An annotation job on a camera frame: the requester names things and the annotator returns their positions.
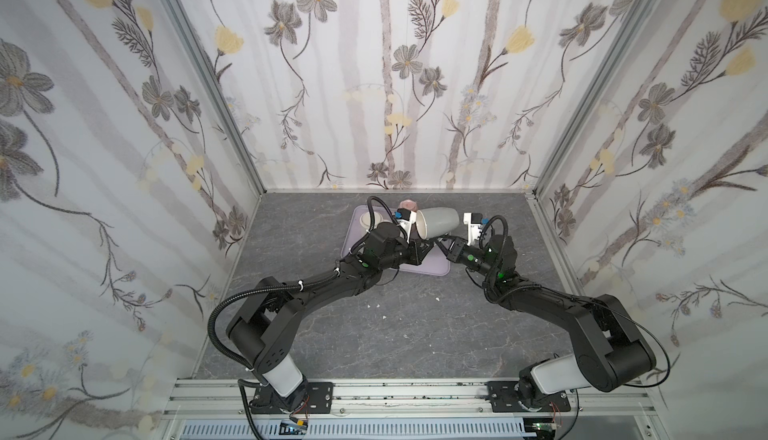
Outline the grey ceramic mug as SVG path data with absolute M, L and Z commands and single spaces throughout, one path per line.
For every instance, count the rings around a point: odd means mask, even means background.
M 434 207 L 416 212 L 416 230 L 419 237 L 424 240 L 451 233 L 460 224 L 459 214 L 453 208 Z

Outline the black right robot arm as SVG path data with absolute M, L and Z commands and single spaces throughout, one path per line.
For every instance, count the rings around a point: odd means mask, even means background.
M 509 237 L 496 235 L 482 248 L 446 235 L 436 245 L 452 263 L 483 276 L 486 300 L 505 310 L 532 315 L 564 330 L 569 355 L 541 361 L 519 373 L 516 396 L 540 409 L 567 390 L 592 387 L 611 392 L 657 366 L 652 347 L 612 295 L 570 295 L 521 276 Z

